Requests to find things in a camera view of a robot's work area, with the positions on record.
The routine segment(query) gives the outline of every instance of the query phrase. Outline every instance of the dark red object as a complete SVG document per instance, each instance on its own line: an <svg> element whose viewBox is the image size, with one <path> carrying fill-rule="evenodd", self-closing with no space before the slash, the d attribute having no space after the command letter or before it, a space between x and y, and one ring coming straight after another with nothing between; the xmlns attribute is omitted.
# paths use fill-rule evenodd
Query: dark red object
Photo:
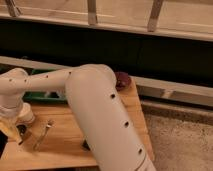
<svg viewBox="0 0 213 171"><path fill-rule="evenodd" d="M131 84L131 78L126 72L115 72L117 78L116 89L121 91Z"/></svg>

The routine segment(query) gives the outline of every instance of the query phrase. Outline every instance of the floor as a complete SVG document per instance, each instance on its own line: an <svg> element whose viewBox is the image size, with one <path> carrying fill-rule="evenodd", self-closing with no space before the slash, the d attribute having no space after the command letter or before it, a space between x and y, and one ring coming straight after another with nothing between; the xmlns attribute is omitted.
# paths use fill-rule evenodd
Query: floor
<svg viewBox="0 0 213 171"><path fill-rule="evenodd" d="M145 102L143 109L158 171L213 171L213 125L204 122L205 117L212 120L212 111L156 102ZM194 120L193 111L200 112L202 120Z"/></svg>

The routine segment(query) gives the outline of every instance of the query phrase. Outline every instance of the black wall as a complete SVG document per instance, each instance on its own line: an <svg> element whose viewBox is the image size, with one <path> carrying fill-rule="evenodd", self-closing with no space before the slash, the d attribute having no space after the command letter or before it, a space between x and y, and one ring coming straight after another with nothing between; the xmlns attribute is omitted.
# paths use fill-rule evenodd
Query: black wall
<svg viewBox="0 0 213 171"><path fill-rule="evenodd" d="M213 43L0 19L0 55L213 86Z"/></svg>

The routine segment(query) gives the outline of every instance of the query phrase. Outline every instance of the wooden table surface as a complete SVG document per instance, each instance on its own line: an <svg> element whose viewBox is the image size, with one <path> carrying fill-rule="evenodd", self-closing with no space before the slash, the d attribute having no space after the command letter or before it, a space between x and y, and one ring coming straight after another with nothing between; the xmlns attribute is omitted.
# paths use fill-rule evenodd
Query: wooden table surface
<svg viewBox="0 0 213 171"><path fill-rule="evenodd" d="M152 160L154 155L135 83L119 95ZM75 117L65 104L32 104L36 120L29 129L31 136L22 144L8 141L0 159L0 170L34 170L97 166L90 151L82 148L84 140ZM53 127L38 151L32 147L49 119Z"/></svg>

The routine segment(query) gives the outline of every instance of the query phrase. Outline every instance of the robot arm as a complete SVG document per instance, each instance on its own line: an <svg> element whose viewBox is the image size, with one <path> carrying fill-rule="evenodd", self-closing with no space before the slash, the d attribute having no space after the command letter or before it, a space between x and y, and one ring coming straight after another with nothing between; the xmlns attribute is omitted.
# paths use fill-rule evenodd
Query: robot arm
<svg viewBox="0 0 213 171"><path fill-rule="evenodd" d="M83 65L35 76L19 70L14 75L0 77L2 109L17 109L25 91L65 89L69 106L102 171L155 170L118 96L116 78L109 67ZM18 110L12 111L10 117L18 114ZM8 117L7 112L0 115Z"/></svg>

